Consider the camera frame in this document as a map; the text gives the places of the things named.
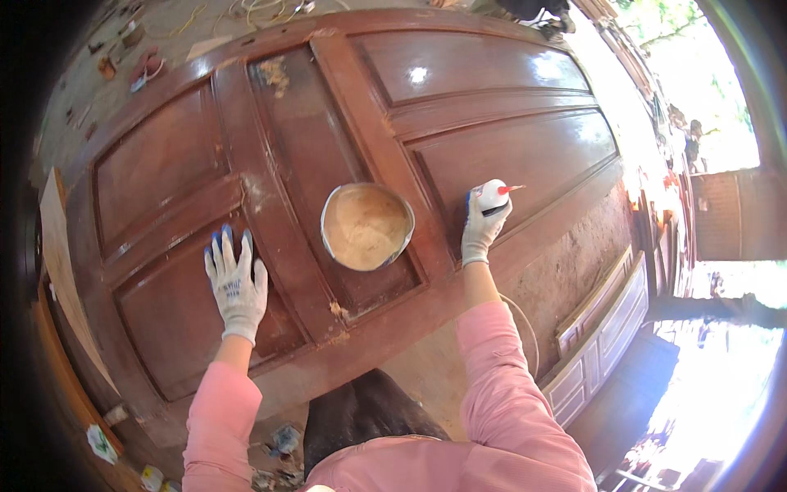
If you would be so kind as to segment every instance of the dirt floor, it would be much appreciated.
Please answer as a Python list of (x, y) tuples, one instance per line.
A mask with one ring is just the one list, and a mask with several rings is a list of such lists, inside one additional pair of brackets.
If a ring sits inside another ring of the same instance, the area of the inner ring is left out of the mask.
[[(353, 9), (382, 6), (428, 7), (426, 0), (396, 0), (395, 2), (346, 0), (346, 3)], [(174, 68), (186, 60), (191, 46), (196, 42), (222, 35), (232, 35), (237, 38), (253, 31), (254, 28), (246, 25), (244, 20), (229, 19), (222, 15), (230, 4), (231, 0), (206, 4), (205, 9), (194, 18), (190, 26), (181, 34), (169, 37), (168, 33), (173, 29), (180, 29), (190, 19), (195, 9), (202, 4), (198, 0), (145, 2), (146, 10), (142, 22), (149, 35), (124, 55), (114, 80), (106, 81), (98, 73), (96, 64), (100, 54), (90, 55), (87, 48), (78, 46), (71, 63), (64, 70), (61, 82), (54, 88), (42, 123), (39, 165), (34, 166), (35, 169), (31, 174), (33, 183), (42, 186), (43, 177), (52, 166), (66, 166), (72, 161), (84, 145), (85, 131), (92, 122), (95, 121), (99, 125), (106, 122), (123, 104), (132, 100), (133, 95), (128, 89), (128, 74), (139, 55), (148, 46), (153, 44), (159, 46), (159, 53), (166, 58), (168, 67)], [(343, 10), (342, 4), (335, 0), (318, 0), (316, 5), (315, 11), (310, 15)], [(126, 19), (114, 15), (95, 32), (86, 33), (86, 38), (92, 43), (110, 39)], [(586, 35), (597, 38), (594, 30), (590, 29), (586, 32)], [(605, 54), (606, 58), (603, 61), (580, 58), (583, 66), (591, 73), (591, 79), (594, 72), (610, 73), (603, 66), (617, 63), (614, 56), (610, 58), (610, 55), (611, 52)], [(602, 76), (599, 75), (593, 82), (597, 82)], [(624, 161), (628, 163), (624, 165), (628, 166), (626, 173), (630, 176), (632, 166), (641, 160), (641, 153), (647, 154), (645, 158), (652, 161), (655, 143), (652, 141), (651, 131), (646, 133), (645, 137), (641, 135), (637, 137), (645, 139), (647, 148), (643, 149), (642, 145), (624, 145), (620, 142), (621, 139), (630, 141), (625, 132), (631, 132), (632, 118), (638, 122), (639, 128), (647, 128), (647, 120), (643, 119), (646, 115), (640, 106), (633, 84), (630, 79), (622, 81), (622, 84), (625, 86), (622, 90), (608, 91), (609, 98), (614, 99), (609, 103), (611, 111), (608, 119), (619, 140)], [(607, 106), (601, 95), (599, 100), (606, 112)], [(628, 113), (621, 110), (624, 106), (628, 108)], [(66, 118), (69, 108), (75, 115), (71, 124), (67, 123)], [(77, 128), (76, 120), (87, 108), (89, 109), (84, 122)], [(634, 111), (636, 115), (632, 116), (630, 111)], [(541, 354), (539, 375), (544, 375), (558, 361), (556, 327), (593, 289), (600, 272), (611, 265), (631, 243), (632, 230), (630, 203), (621, 182), (566, 235), (523, 269), (516, 280), (498, 286), (503, 294), (519, 304), (536, 331)], [(533, 341), (528, 332), (521, 327), (520, 334), (523, 338), (524, 352), (531, 358), (534, 353)], [(452, 438), (457, 440), (466, 438), (459, 420), (459, 406), (466, 383), (464, 367), (453, 335), (453, 323), (440, 327), (387, 361), (382, 369), (388, 372), (414, 400), (422, 404)], [(257, 422), (250, 438), (251, 465), (269, 472), (283, 469), (297, 474), (302, 463), (302, 449), (296, 450), (292, 459), (281, 461), (278, 458), (268, 457), (266, 443), (271, 441), (271, 433), (283, 424), (292, 424), (302, 432), (305, 428), (307, 410), (308, 406), (303, 404), (271, 419)], [(121, 436), (144, 436), (133, 422), (123, 423), (121, 426), (117, 429)], [(145, 437), (139, 438), (135, 444), (127, 445), (127, 456), (124, 459), (128, 460), (134, 468), (141, 468), (146, 462), (152, 462), (167, 477), (179, 479), (183, 474), (182, 451), (183, 448), (155, 449)]]

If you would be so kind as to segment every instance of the dark pants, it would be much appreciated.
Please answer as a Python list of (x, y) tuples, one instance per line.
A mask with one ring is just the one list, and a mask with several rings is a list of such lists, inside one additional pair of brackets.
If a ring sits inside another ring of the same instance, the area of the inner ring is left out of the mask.
[(304, 477), (340, 449), (388, 435), (451, 438), (385, 372), (372, 369), (309, 402), (303, 435)]

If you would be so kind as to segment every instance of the hand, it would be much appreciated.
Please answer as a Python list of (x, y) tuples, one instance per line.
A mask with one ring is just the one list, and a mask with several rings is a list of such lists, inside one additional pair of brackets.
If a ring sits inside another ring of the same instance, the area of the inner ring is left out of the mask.
[(235, 252), (232, 250), (232, 230), (228, 225), (221, 228), (221, 245), (219, 234), (212, 237), (212, 255), (210, 248), (205, 248), (205, 272), (213, 288), (213, 296), (224, 319), (224, 333), (239, 335), (249, 340), (252, 346), (257, 336), (257, 326), (262, 321), (268, 307), (268, 270), (262, 260), (254, 261), (254, 282), (251, 281), (251, 233), (243, 232), (241, 238), (241, 256), (235, 263)]
[(474, 190), (470, 190), (467, 199), (467, 222), (462, 233), (462, 267), (474, 261), (483, 261), (489, 264), (486, 255), (489, 253), (492, 241), (500, 234), (505, 219), (513, 210), (511, 199), (505, 208), (488, 217), (484, 217), (478, 207), (478, 197)]

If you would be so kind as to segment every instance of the pink long-sleeve shirt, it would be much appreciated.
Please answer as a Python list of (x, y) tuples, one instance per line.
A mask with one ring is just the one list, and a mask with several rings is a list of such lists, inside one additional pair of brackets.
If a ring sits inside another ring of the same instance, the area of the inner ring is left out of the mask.
[[(372, 439), (319, 462), (302, 490), (596, 490), (584, 454), (527, 371), (506, 304), (469, 309), (456, 320), (456, 337), (467, 370), (460, 413), (470, 442)], [(249, 433), (261, 399), (249, 378), (210, 365), (189, 411), (183, 490), (250, 489)]]

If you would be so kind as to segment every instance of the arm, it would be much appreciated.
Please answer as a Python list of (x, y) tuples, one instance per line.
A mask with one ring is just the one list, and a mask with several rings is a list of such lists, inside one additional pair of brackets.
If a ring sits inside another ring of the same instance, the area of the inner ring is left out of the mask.
[(232, 232), (222, 228), (212, 251), (205, 249), (205, 270), (224, 333), (219, 351), (202, 378), (189, 409), (189, 431), (183, 452), (184, 490), (249, 490), (251, 468), (247, 450), (262, 394), (247, 374), (254, 339), (268, 300), (268, 273), (262, 261), (251, 281), (251, 235), (244, 232), (235, 263)]
[(489, 270), (486, 252), (510, 210), (509, 202), (504, 215), (483, 217), (472, 198), (468, 203), (462, 238), (467, 312), (456, 321), (468, 386), (462, 422), (473, 442), (573, 473), (593, 486), (584, 454), (552, 418), (527, 371), (519, 332)]

